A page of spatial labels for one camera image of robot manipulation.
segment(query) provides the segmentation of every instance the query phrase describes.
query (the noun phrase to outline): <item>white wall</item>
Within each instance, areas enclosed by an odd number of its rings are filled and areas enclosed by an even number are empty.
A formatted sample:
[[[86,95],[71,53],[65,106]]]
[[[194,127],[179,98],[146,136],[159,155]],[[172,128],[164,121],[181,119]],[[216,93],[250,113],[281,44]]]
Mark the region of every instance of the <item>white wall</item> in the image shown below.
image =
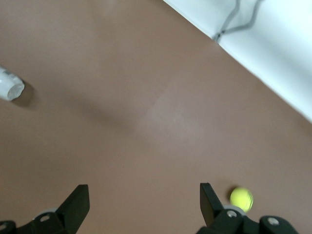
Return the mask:
[[[164,0],[209,37],[235,0]],[[249,21],[255,0],[242,0],[229,27]],[[263,0],[255,25],[220,41],[233,58],[312,122],[312,1]]]

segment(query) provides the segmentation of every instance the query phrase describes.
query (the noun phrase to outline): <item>cable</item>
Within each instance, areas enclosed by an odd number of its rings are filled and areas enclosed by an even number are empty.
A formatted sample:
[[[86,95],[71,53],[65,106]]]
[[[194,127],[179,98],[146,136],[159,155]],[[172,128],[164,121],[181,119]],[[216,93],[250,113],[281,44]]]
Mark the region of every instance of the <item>cable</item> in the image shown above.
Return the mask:
[[[253,14],[252,14],[252,17],[250,19],[250,21],[246,24],[243,24],[241,26],[236,26],[236,27],[233,27],[233,28],[230,28],[230,29],[226,29],[226,27],[230,24],[230,22],[232,21],[232,19],[237,15],[237,13],[239,12],[239,9],[240,9],[240,1],[241,0],[236,0],[236,4],[235,4],[235,7],[234,9],[230,12],[230,14],[228,15],[228,17],[225,19],[219,33],[217,33],[214,37],[213,37],[213,40],[216,41],[217,43],[220,42],[221,40],[221,37],[224,35],[224,34],[228,34],[228,33],[233,33],[233,32],[236,32],[236,31],[241,31],[241,30],[245,30],[245,29],[249,29],[251,28],[254,23],[255,23],[255,20],[256,20],[256,17],[257,17],[257,14],[258,14],[258,11],[259,11],[259,8],[260,8],[260,3],[263,1],[263,0],[257,0],[257,2],[255,3],[254,5],[254,8],[253,8]]]

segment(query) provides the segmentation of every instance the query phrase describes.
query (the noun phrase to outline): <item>yellow tennis ball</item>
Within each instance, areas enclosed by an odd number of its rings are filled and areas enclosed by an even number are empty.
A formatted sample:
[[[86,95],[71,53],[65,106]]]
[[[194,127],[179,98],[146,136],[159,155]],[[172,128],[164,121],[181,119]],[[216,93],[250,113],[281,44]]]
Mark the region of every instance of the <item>yellow tennis ball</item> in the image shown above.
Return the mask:
[[[254,197],[248,189],[238,187],[231,193],[230,202],[232,205],[241,208],[244,212],[248,212],[253,206]]]

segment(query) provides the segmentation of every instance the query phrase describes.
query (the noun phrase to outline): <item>brown floor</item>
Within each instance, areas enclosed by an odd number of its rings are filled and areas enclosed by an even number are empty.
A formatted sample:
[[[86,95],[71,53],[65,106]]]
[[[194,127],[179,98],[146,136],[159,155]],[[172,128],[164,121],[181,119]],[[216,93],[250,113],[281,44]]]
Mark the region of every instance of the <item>brown floor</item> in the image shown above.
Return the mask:
[[[310,233],[312,125],[161,0],[2,0],[0,64],[0,220],[87,183],[79,234],[194,234],[210,182]]]

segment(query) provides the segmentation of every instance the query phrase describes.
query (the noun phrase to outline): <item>white plastic cup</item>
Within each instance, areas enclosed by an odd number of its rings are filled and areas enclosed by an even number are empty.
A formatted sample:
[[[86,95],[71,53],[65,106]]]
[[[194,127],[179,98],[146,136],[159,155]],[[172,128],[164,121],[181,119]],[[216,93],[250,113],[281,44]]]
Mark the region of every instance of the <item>white plastic cup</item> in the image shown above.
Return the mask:
[[[0,67],[0,98],[12,101],[18,98],[25,85],[23,81],[13,73]]]

